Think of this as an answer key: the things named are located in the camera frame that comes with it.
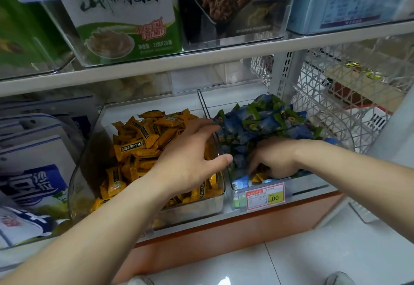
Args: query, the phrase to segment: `red price tag border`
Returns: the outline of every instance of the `red price tag border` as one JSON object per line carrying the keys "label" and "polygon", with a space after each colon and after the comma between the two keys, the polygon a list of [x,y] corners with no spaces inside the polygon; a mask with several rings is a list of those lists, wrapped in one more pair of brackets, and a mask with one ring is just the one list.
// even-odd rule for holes
{"label": "red price tag border", "polygon": [[[275,185],[271,185],[271,186],[267,186],[267,187],[262,187],[262,188],[258,188],[258,189],[253,189],[253,190],[260,190],[260,189],[263,190],[263,189],[272,188],[272,187],[278,187],[278,186],[282,186],[283,187],[283,191],[282,191],[283,192],[283,200],[280,201],[280,202],[278,202],[278,203],[272,204],[274,206],[274,205],[277,205],[279,203],[285,202],[284,183],[278,183],[278,184],[275,184]],[[265,208],[265,207],[268,207],[269,206],[269,205],[260,205],[260,206],[257,206],[257,207],[249,208],[249,199],[247,198],[247,192],[250,192],[250,191],[246,191],[247,211],[250,211],[250,210],[253,210],[253,209],[259,209],[259,208]]]}

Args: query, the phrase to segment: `hand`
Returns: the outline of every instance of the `hand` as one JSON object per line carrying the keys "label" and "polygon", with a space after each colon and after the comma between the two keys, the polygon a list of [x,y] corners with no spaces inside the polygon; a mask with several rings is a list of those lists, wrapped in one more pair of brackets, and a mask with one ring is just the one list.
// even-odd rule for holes
{"label": "hand", "polygon": [[148,172],[171,197],[191,191],[232,162],[230,154],[211,161],[204,159],[207,140],[220,129],[212,124],[211,119],[190,120],[184,132],[167,146]]}
{"label": "hand", "polygon": [[248,173],[252,173],[260,163],[270,167],[273,177],[285,178],[292,176],[300,168],[298,151],[303,150],[311,140],[293,140],[282,137],[271,137],[257,144],[250,154]]}

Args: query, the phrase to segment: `white metal shelf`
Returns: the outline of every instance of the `white metal shelf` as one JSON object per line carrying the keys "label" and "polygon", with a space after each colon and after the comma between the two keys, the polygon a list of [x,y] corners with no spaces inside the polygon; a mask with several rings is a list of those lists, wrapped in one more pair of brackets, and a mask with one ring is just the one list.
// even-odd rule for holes
{"label": "white metal shelf", "polygon": [[56,89],[215,63],[225,63],[254,56],[291,52],[312,47],[356,42],[410,32],[414,32],[414,21],[383,24],[313,36],[298,36],[287,33],[287,36],[282,40],[263,41],[251,45],[211,49],[203,52],[180,53],[169,57],[90,68],[74,72],[3,80],[0,82],[0,96]]}

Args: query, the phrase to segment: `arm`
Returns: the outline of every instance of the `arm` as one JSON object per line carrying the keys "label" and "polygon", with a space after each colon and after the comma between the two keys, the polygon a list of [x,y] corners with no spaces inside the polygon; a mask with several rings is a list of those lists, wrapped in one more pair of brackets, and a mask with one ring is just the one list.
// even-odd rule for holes
{"label": "arm", "polygon": [[318,175],[414,242],[414,169],[354,153],[323,141],[272,138],[251,157],[277,178],[302,168]]}
{"label": "arm", "polygon": [[192,120],[150,172],[0,281],[6,284],[108,284],[153,216],[168,199],[191,191],[232,160],[204,160],[220,126]]}

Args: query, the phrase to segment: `floor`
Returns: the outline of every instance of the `floor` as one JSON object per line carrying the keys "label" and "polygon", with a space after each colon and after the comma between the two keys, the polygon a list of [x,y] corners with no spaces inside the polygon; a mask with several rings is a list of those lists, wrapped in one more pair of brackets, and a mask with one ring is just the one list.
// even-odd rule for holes
{"label": "floor", "polygon": [[325,227],[166,270],[155,285],[319,285],[343,271],[356,284],[414,280],[414,245],[384,223],[364,224],[347,206]]}

